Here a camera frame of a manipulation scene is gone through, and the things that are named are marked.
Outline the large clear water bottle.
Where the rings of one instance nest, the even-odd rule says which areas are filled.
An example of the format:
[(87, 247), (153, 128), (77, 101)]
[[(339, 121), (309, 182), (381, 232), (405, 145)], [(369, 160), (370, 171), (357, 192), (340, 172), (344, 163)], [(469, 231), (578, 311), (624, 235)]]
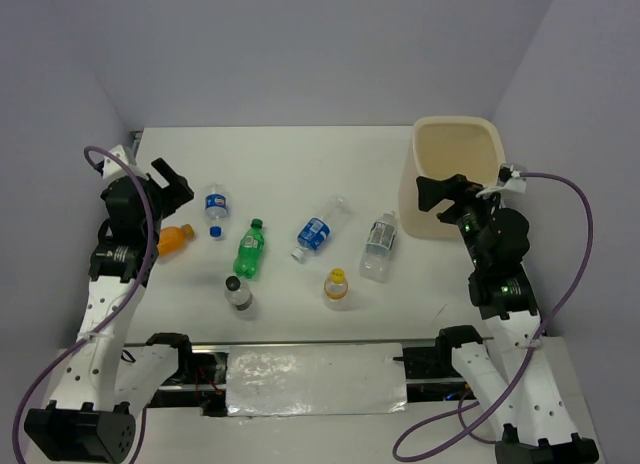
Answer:
[(372, 224), (361, 256), (359, 272), (363, 278), (384, 283), (391, 266), (391, 257), (397, 235), (394, 211), (383, 213)]

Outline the clear bottle blue label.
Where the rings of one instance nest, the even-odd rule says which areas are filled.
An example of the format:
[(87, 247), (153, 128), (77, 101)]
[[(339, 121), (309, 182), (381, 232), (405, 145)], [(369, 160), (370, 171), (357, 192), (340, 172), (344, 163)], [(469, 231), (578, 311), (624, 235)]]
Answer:
[(296, 246), (290, 255), (299, 263), (314, 254), (333, 239), (351, 216), (347, 200), (334, 195), (320, 206), (296, 236)]

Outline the small bottle yellow cap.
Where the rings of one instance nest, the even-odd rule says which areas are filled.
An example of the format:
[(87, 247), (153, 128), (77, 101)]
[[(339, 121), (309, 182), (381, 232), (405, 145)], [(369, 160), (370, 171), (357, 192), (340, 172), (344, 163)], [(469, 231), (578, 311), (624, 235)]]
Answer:
[(349, 283), (346, 273), (341, 268), (332, 269), (323, 285), (325, 305), (332, 310), (345, 310), (347, 308), (347, 296)]

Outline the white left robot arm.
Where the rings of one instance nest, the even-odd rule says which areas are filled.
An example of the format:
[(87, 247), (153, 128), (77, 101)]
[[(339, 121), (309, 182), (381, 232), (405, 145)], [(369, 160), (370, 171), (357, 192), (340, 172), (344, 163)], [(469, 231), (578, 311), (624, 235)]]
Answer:
[(89, 291), (76, 343), (55, 360), (63, 375), (42, 408), (27, 410), (24, 431), (52, 462), (123, 463), (137, 451), (140, 423), (158, 388), (189, 380), (196, 369), (184, 334), (155, 333), (141, 354), (122, 354), (158, 251), (162, 221), (194, 197), (185, 177), (162, 158), (159, 185), (127, 158), (107, 157), (98, 170), (108, 216), (89, 265)]

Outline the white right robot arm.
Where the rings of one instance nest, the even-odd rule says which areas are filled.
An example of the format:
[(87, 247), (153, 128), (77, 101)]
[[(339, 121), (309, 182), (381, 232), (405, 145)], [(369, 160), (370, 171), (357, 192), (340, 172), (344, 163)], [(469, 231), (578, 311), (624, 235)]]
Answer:
[(529, 251), (529, 223), (502, 203), (505, 192), (524, 193), (529, 173), (512, 166), (500, 169), (493, 186), (457, 174), (444, 180), (416, 180), (420, 211), (438, 213), (444, 224), (458, 228), (473, 272), (468, 279), (471, 303), (479, 310), (494, 341), (503, 369), (471, 325), (443, 329), (436, 339), (435, 364), (446, 375), (460, 374), (481, 411), (473, 422), (444, 444), (416, 455), (433, 457), (487, 423), (495, 435), (492, 446), (499, 463), (595, 463), (595, 441), (580, 435), (548, 362), (542, 336), (572, 295), (567, 290), (547, 316), (542, 316), (522, 265)]

